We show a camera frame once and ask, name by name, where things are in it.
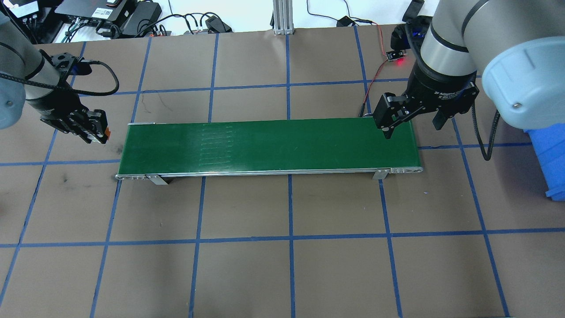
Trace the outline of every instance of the table surface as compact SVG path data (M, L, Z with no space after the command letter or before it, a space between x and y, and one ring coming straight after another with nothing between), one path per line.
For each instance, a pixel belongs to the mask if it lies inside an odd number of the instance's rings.
M381 182L114 178L131 122L356 117L383 61L376 27L40 47L104 61L121 86L81 98L106 111L105 145L54 133L29 106L0 131L0 317L565 316L565 203L503 122L485 162L470 114L441 131L418 116L424 171ZM384 66L370 109L405 90L413 62ZM70 80L113 86L103 67ZM494 105L481 93L476 106L486 134Z

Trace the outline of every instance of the blue tape line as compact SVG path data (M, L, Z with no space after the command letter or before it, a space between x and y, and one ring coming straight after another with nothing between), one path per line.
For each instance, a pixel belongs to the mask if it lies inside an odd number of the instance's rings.
M112 204L112 213L110 213L110 221L108 222L108 230L106 231L106 241L104 242L104 251L102 252L102 260L100 261L100 270L98 271L98 278L96 279L96 288L94 289L94 297L92 299L92 306L90 308L90 318L94 318L96 312L96 304L98 303L98 294L100 292L100 284L102 283L102 275L104 274L104 267L106 266L106 256L108 255L108 243L112 234L114 226L114 218L116 216L116 207L118 206L118 198L120 196L121 180L116 184L116 192L114 194L114 203Z
M419 233L391 233L393 238L413 237L450 237L457 235L482 235L482 231L442 231L442 232L419 232Z
M235 242L264 242L273 240L289 240L288 236L279 237L244 237L244 238L201 238L200 243L235 243Z
M41 166L43 162L6 162L0 164L0 167L12 167L12 166Z
M388 211L386 208L385 188L382 180L379 180L379 191L381 193L381 204L383 206L383 217L385 221L386 243L389 249L390 271L392 273L392 284L394 286L394 297L396 298L396 310L399 318L402 316L402 303L400 301L400 290L398 288L398 276L396 273L396 262L394 261L394 250L392 246L392 235L390 233L390 224L388 220Z
M292 201L292 175L288 175L288 236L290 261L290 317L296 318L296 291L294 288L294 217Z
M21 247L75 247L104 246L105 242L61 242L61 243L23 243Z
M139 104L139 101L140 101L141 87L143 86L143 79L145 78L145 70L147 69L147 60L149 59L149 50L151 49L151 39L152 39L152 37L149 37L149 40L147 41L147 49L145 51L145 59L143 61L143 67L141 67L140 83L137 86L137 92L135 92L136 101L133 104L132 119L129 121L131 123L133 123L136 120L137 105Z
M420 146L420 147L418 147L418 149L420 149L420 150L459 149L459 146L457 146L457 145L442 145L442 146L437 146L437 147L433 147L433 146Z
M359 52L359 60L361 61L361 72L363 74L363 86L365 87L365 94L367 94L367 74L365 72L365 61L363 60L363 51L361 50L361 41L359 40L359 32L357 26L353 26L355 32L355 41L357 42L357 51ZM371 100L367 97L367 113L371 113Z
M51 156L51 151L53 150L53 145L55 144L55 138L57 138L57 130L53 131L53 137L51 137L51 143L49 144L49 148L47 149L47 153L45 154L45 160L43 161L43 167L41 168L41 172L39 174L39 178L37 179L37 185L35 190L33 191L33 196L31 202L29 203L28 213L25 215L24 226L20 232L20 238L18 240L18 244L16 245L16 249L14 250L14 255L12 257L12 262L10 262L10 268L8 269L8 273L6 274L6 279L4 280L4 285L2 286L2 292L0 293L0 307L2 306L2 302L4 301L4 296L6 295L6 290L8 289L8 284L10 283L10 277L12 276L12 272L14 271L14 266L16 265L16 259L18 258L18 254L21 249L21 244L24 240L25 232L27 231L29 225L29 219L32 216L33 207L35 205L37 194L39 192L39 187L41 186L41 181L43 180L43 175L45 174L45 168L47 167L47 162L49 157Z
M565 232L565 227L546 227L543 229L487 230L486 232L488 234L558 233Z
M216 33L216 42L214 44L214 60L212 62L212 80L210 82L210 104L208 106L208 123L212 122L212 106L214 104L214 84L216 82L216 62L218 61L218 41L220 34Z
M524 147L524 146L531 146L532 143L500 143L500 144L493 144L494 147ZM462 145L463 148L478 148L480 145L472 144L472 145Z
M272 87L287 87L287 84L265 84L265 85L246 85L246 86L221 86L214 87L214 90L227 90L227 89L248 89L248 88L272 88Z
M486 230L485 220L483 218L483 212L481 211L481 206L479 204L479 197L477 196L477 191L475 189L475 184L473 182L473 176L471 175L471 169L469 168L469 162L467 161L467 156L465 155L465 149L463 147L463 143L461 142L461 135L459 134L459 129L457 128L457 122L455 121L455 118L452 118L451 121L453 122L453 128L455 129L455 135L457 136L457 143L460 146L459 150L461 151L461 157L463 158L463 163L465 165L465 172L467 173L467 178L469 179L469 186L471 187L473 200L475 201L475 207L477 209L479 223L481 224L481 230L483 231L483 236L485 239L486 250L489 254L490 265L493 270L494 280L496 282L498 294L500 296L500 300L502 303L502 309L504 310L505 317L510 317L510 313L508 311L508 305L506 303L506 298L504 296L504 291L502 290L502 283L500 282L500 277L498 276L498 269L496 266L496 262L494 261L493 251L490 246L489 234Z
M286 56L286 118L291 118L290 113L290 37L285 36L285 56Z
M408 78L399 79L376 79L375 82L389 82L389 81L408 81ZM317 81L309 83L289 83L289 84L265 84L265 85L242 85L242 86L219 86L214 87L215 91L227 89L247 89L247 88L272 88L272 87L287 87L287 86L321 86L321 85L341 85L341 84L359 84L370 83L371 80L342 80L342 81ZM175 92L192 92L192 91L209 91L210 87L196 87L196 88L175 88L175 89L146 89L144 91L128 91L116 92L113 95L134 95L134 94L152 94L152 93L175 93ZM79 95L80 97L89 97L88 95Z
M196 227L196 244L194 245L194 260L192 262L192 282L190 283L190 300L188 306L188 317L194 317L194 299L196 297L196 277L198 272L198 255L200 254L200 236L202 232L202 216L204 214L204 198L206 191L206 177L202 177L200 186L200 205L198 207L198 223Z
M313 83L289 83L289 85L293 87L293 86L341 85L341 84L359 84L359 83L363 83L363 80L318 81Z
M527 233L562 233L565 227L546 227L533 229L502 229L487 230L488 234L527 234ZM448 237L459 235L483 235L482 230L475 231L437 231L437 232L400 232L400 233L359 233L359 234L318 234L318 235L293 235L292 240L327 240L327 239L362 239L362 238L393 238L406 237ZM290 236L274 237L238 237L238 238L207 238L199 239L201 244L208 243L235 243L235 242L271 242L290 240ZM124 240L109 241L109 246L135 246L135 245L164 245L164 244L195 244L196 239L168 239L168 240ZM53 243L22 243L20 247L72 247L72 246L104 246L105 242L53 242ZM0 244L0 248L14 248L17 244Z
M95 164L117 164L119 159L110 160L77 160L77 161L49 161L47 165L95 165Z
M194 244L195 239L163 239L163 240L121 240L108 242L109 246L135 246L135 245L169 245L169 244Z

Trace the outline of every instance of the red wire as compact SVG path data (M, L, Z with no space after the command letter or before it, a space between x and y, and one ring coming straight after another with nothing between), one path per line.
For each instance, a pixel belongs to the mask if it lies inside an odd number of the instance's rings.
M381 37L381 52L382 52L383 56L386 56L385 49L384 49L383 29L381 29L381 26L378 23L376 23L376 22L373 22L373 23L379 28L379 33L380 33L380 37Z
M383 54L383 56L386 57L386 53L385 53L385 49L384 49L384 40L383 40L383 30L381 29L381 26L376 23L373 22L374 25L376 25L379 29L379 35L380 35L380 44L381 44L381 52ZM369 84L369 87L367 88L367 93L365 94L365 98L363 99L363 105L365 105L365 103L367 102L367 99L369 98L369 92L371 91L371 87L373 86L373 83L375 82L375 80L377 79L377 77L379 77L379 74L381 73L381 71L383 70L383 67L385 66L385 64L388 62L388 59L385 60L381 66L379 66L379 69L377 70L377 73L375 73L375 77L373 77L373 80L371 81L371 83Z
M381 66L379 66L379 69L377 70L377 73L375 73L375 77L373 77L373 80L371 81L371 83L369 84L369 88L367 88L367 93L365 94L365 99L363 100L363 104L365 104L367 102L367 98L369 97L369 92L371 91L371 87L373 86L373 83L375 82L375 80L377 79L377 77L379 76L379 74L381 73L381 71L383 70L383 67L385 66L385 64L388 62L388 60L384 61Z

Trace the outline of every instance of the metal bracket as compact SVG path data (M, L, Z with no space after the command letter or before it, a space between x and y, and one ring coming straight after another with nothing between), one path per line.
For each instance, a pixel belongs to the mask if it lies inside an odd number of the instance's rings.
M273 0L273 21L276 35L294 34L292 0Z
M116 174L115 178L117 180L150 180L151 182L153 182L154 184L158 185L158 186L166 186L169 183L171 183L172 178L165 178L163 179L160 175L158 174L136 174L136 175L119 175Z
M383 180L386 176L390 174L400 174L400 173L420 173L424 171L422 167L404 167L404 168L383 168L378 169L373 175L373 180Z
M378 169L373 176L373 180L383 180L389 174L390 169Z
M163 178L161 178L161 176L158 175L158 174L148 174L148 175L147 175L147 178L148 178L149 180L151 180L151 182L155 183L157 186L166 186L166 185L168 185L168 184L171 182L170 180L168 180L168 182L165 181L165 180L164 180Z

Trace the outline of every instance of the black cable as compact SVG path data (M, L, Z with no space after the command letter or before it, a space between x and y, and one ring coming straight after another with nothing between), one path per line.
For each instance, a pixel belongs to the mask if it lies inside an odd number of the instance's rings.
M196 28L198 29L198 22L196 21L194 14L198 14L198 13L187 13L186 16L190 15L192 17L192 19L194 20L194 25L196 25Z
M349 5L347 4L347 0L344 0L345 2L345 7L347 8L347 16L351 17L351 13L349 13Z
M485 150L485 145L483 144L483 140L481 139L481 134L479 133L479 127L477 125L477 114L475 110L475 103L471 105L471 115L473 116L473 126L475 128L475 136L477 136L477 141L479 142L479 147L481 148L481 153L483 154L483 158L485 161L489 161L492 154L493 154L493 146L494 146L494 136L496 135L496 129L498 127L498 121L500 120L500 113L498 110L494 113L493 123L490 128L490 136L489 136L489 144L488 150Z
M167 29L165 29L163 24L159 26L159 32L161 33L161 36L167 36Z
M121 36L120 28L117 25L115 25L114 23L112 23L112 25L110 26L110 31L112 31L112 30L114 31L112 33L112 39L119 38Z
M67 43L70 43L72 41L72 39L75 37L76 33L87 26L87 23L84 23L83 25L79 26L78 28L74 29L73 31L71 31L71 33L67 36Z
M102 35L99 31L102 28L102 26L104 25L104 22L106 22L105 20L100 20L100 22L98 22L98 25L96 26L96 29L94 29L94 32L98 35Z
M24 35L25 38L28 39L29 42L31 42L32 44L38 44L37 39L35 38L35 36L33 34L29 34L30 36L21 28L20 24L18 24L18 22L16 21L17 17L14 15L14 13L12 12L12 10L8 9L8 7L6 7L6 5L4 4L4 1L0 1L2 3L2 11L4 11L4 14L6 14L8 16L8 18L10 18L10 21L12 21L12 24L16 27L16 29L18 29L18 31L21 32L21 34Z
M328 19L332 19L332 20L334 20L334 21L338 21L336 18L332 18L331 16L311 13L311 12L310 12L310 6L308 5L308 0L306 0L306 12L308 12L309 15L320 16L320 17L322 17L322 18L328 18Z
M147 29L149 28L153 28L154 26L156 26L158 23L161 23L165 20L167 20L168 18L172 18L172 17L176 17L176 18L184 18L185 22L186 22L186 26L188 27L188 30L190 31L191 34L194 34L194 32L192 31L191 27L190 27L190 23L188 22L188 19L186 18L187 15L181 15L181 14L171 14L171 15L167 15L166 17L157 20L156 22L151 23L149 26L147 26L145 29L143 29L142 31L140 31L139 33L137 33L134 37L140 37Z
M110 74L112 74L112 77L114 78L114 82L116 83L116 86L109 92L90 92L90 91L82 91L80 89L69 88L69 87L62 87L62 86L57 86L57 85L49 85L49 84L39 83L39 82L36 82L36 81L17 78L15 76L4 74L4 73L0 73L0 78L15 81L17 83L22 83L24 85L36 86L36 87L41 87L41 88L46 88L46 89L54 89L54 90L58 90L58 91L65 91L65 92L71 92L71 93L77 93L77 94L83 94L83 95L89 95L89 96L108 96L108 95L114 94L115 92L118 91L118 89L120 89L120 81L118 81L118 77L116 76L116 73L114 73L114 71L112 70L112 68L108 64L101 62L101 61L90 61L88 63L90 65L102 65L105 68L107 68L109 70Z

